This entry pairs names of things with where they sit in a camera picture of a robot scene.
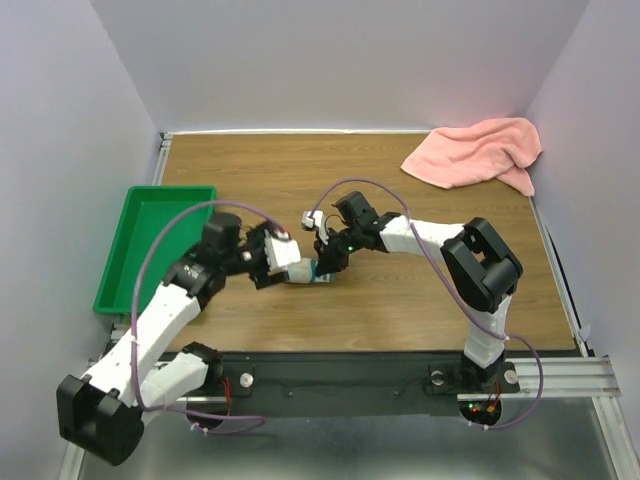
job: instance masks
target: wall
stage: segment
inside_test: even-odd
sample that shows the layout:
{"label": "wall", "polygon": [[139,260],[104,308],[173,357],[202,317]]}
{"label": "wall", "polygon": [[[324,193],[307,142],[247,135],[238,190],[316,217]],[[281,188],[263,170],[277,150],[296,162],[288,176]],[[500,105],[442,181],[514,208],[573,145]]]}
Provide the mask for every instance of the wall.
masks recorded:
{"label": "wall", "polygon": [[528,116],[545,153],[536,201],[590,344],[611,355],[640,446],[640,51],[635,0],[592,0]]}
{"label": "wall", "polygon": [[522,115],[588,0],[92,0],[163,131]]}
{"label": "wall", "polygon": [[2,2],[0,65],[0,479],[51,479],[55,390],[105,344],[92,301],[157,129],[87,1]]}

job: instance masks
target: wooden tabletop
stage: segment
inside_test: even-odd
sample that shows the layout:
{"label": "wooden tabletop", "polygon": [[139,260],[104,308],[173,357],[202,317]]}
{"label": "wooden tabletop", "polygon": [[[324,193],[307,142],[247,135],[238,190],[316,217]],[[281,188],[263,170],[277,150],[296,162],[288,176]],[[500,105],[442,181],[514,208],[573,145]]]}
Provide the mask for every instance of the wooden tabletop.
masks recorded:
{"label": "wooden tabletop", "polygon": [[[313,257],[312,233],[300,219],[337,180],[381,181],[411,206],[413,217],[438,223],[489,220],[524,267],[507,319],[507,331],[537,348],[573,348],[556,285],[529,201],[497,180],[441,190],[400,170],[424,135],[185,135],[171,145],[165,185],[214,185],[218,198],[258,206],[287,226],[303,256]],[[401,211],[384,191],[362,191],[383,213]],[[233,210],[244,222],[260,219]],[[278,285],[256,291],[245,276],[227,280],[205,311],[171,349],[198,341],[221,350],[439,350],[464,346],[468,320],[426,259],[360,251],[334,284]],[[510,348],[522,348],[513,343]]]}

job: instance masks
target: green box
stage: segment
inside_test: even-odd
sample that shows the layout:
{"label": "green box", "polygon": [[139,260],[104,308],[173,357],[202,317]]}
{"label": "green box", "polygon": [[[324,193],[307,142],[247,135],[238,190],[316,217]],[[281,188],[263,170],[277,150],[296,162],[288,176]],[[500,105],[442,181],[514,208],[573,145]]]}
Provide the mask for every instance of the green box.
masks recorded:
{"label": "green box", "polygon": [[[133,286],[149,247],[169,221],[197,203],[214,200],[214,187],[133,187],[122,208],[94,311],[130,314]],[[140,291],[140,311],[151,301],[169,266],[200,240],[213,208],[192,213],[178,223],[158,247]]]}

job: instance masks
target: purple cable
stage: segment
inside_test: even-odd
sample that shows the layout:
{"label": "purple cable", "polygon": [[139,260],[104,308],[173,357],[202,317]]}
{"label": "purple cable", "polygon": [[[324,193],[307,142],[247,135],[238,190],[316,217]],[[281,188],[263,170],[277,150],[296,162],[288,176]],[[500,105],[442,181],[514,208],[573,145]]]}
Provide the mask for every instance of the purple cable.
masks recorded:
{"label": "purple cable", "polygon": [[278,222],[276,219],[274,219],[270,215],[267,215],[262,210],[252,207],[250,205],[246,205],[244,203],[232,202],[228,200],[211,200],[208,202],[198,203],[197,205],[193,205],[192,207],[187,208],[183,212],[173,217],[173,219],[171,219],[171,221],[167,223],[167,225],[160,231],[156,239],[151,244],[151,247],[149,248],[149,252],[145,257],[144,262],[142,262],[142,266],[140,267],[140,271],[138,272],[135,286],[133,287],[133,300],[131,302],[131,336],[134,341],[131,342],[131,383],[133,384],[133,393],[135,395],[136,401],[138,402],[138,406],[145,412],[169,410],[172,412],[181,413],[181,414],[189,415],[192,417],[199,417],[199,418],[205,418],[210,420],[256,421],[254,425],[250,425],[248,427],[239,428],[235,430],[225,430],[220,432],[216,432],[215,430],[213,430],[213,431],[205,432],[207,434],[212,434],[212,435],[228,435],[232,433],[241,433],[241,432],[247,432],[249,430],[253,430],[254,428],[264,425],[266,419],[265,417],[262,417],[259,415],[237,415],[237,416],[215,415],[211,413],[202,413],[195,410],[188,410],[186,408],[177,407],[174,405],[155,405],[151,407],[147,406],[144,404],[144,401],[142,399],[142,392],[140,391],[140,377],[138,375],[137,340],[138,340],[138,308],[140,304],[140,288],[142,287],[142,281],[144,280],[144,276],[147,273],[151,260],[153,259],[153,256],[155,255],[156,251],[158,250],[158,246],[160,245],[160,243],[164,240],[164,238],[171,231],[171,229],[175,227],[178,222],[180,222],[180,220],[182,220],[188,215],[191,215],[193,212],[202,210],[203,208],[209,208],[213,206],[243,208],[245,210],[248,210],[249,212],[255,213],[256,215],[259,215],[265,218],[267,221],[273,223],[276,227],[282,230],[285,230],[285,228],[280,224],[280,222]]}
{"label": "purple cable", "polygon": [[339,182],[336,182],[333,185],[331,185],[329,188],[327,188],[327,190],[322,194],[320,199],[316,202],[316,204],[313,206],[313,208],[309,212],[309,217],[313,216],[313,214],[318,209],[318,207],[320,206],[322,201],[336,187],[338,187],[339,185],[342,185],[344,183],[350,183],[350,182],[362,182],[362,183],[369,183],[371,185],[375,185],[375,186],[380,187],[381,189],[385,190],[392,197],[394,197],[396,200],[398,200],[398,202],[400,202],[400,204],[402,205],[402,208],[404,208],[405,213],[407,214],[407,218],[409,220],[409,227],[411,228],[411,232],[413,233],[413,236],[416,238],[416,242],[418,242],[418,246],[420,247],[420,250],[422,251],[422,253],[426,257],[426,259],[429,261],[429,263],[431,264],[431,267],[435,270],[436,274],[438,275],[438,278],[444,284],[444,286],[446,287],[446,289],[449,292],[449,294],[451,295],[451,297],[453,297],[453,299],[455,300],[455,302],[458,305],[458,307],[460,307],[460,310],[462,310],[462,313],[464,313],[464,315],[471,321],[471,323],[473,325],[475,325],[482,332],[484,332],[487,335],[489,335],[489,336],[491,336],[493,338],[496,338],[498,340],[508,340],[509,338],[515,338],[517,340],[520,340],[522,343],[524,343],[527,346],[527,348],[529,350],[531,350],[531,354],[533,355],[533,358],[536,361],[536,364],[538,366],[538,372],[540,374],[540,385],[538,386],[538,391],[536,393],[535,399],[533,400],[533,403],[531,404],[531,407],[529,407],[529,409],[524,414],[522,414],[520,417],[518,417],[518,418],[516,418],[514,420],[511,420],[510,422],[507,422],[507,423],[502,424],[502,425],[494,425],[494,426],[491,426],[491,427],[487,427],[487,426],[480,425],[480,424],[473,424],[473,425],[478,425],[478,426],[480,426],[482,428],[488,428],[490,430],[503,430],[505,428],[512,427],[512,426],[517,425],[518,423],[522,422],[525,418],[527,418],[529,415],[531,415],[531,413],[537,408],[538,403],[540,403],[540,399],[542,397],[542,389],[543,389],[543,385],[544,385],[544,372],[542,370],[542,362],[540,360],[540,355],[538,355],[538,352],[536,351],[536,349],[533,348],[533,345],[531,345],[531,343],[529,343],[529,341],[526,340],[524,337],[522,337],[520,335],[516,335],[516,334],[513,334],[513,335],[509,335],[509,334],[500,335],[498,333],[495,333],[495,332],[491,331],[490,329],[488,329],[484,325],[482,325],[475,318],[475,316],[473,315],[473,312],[469,309],[469,307],[464,302],[464,300],[462,300],[460,295],[458,295],[458,292],[456,291],[455,287],[451,284],[451,282],[449,282],[449,279],[446,277],[446,275],[444,274],[444,272],[442,271],[442,269],[440,268],[440,266],[436,262],[436,259],[433,257],[433,255],[431,255],[431,252],[429,252],[429,247],[426,245],[424,240],[422,240],[422,238],[420,237],[420,234],[418,233],[418,230],[416,229],[415,225],[413,224],[413,218],[411,217],[411,209],[409,208],[409,205],[400,197],[400,195],[395,193],[393,190],[391,190],[386,185],[384,185],[384,184],[382,184],[380,182],[377,182],[375,180],[370,180],[368,178],[361,178],[361,177],[350,177],[350,178],[345,178],[344,180],[340,180]]}

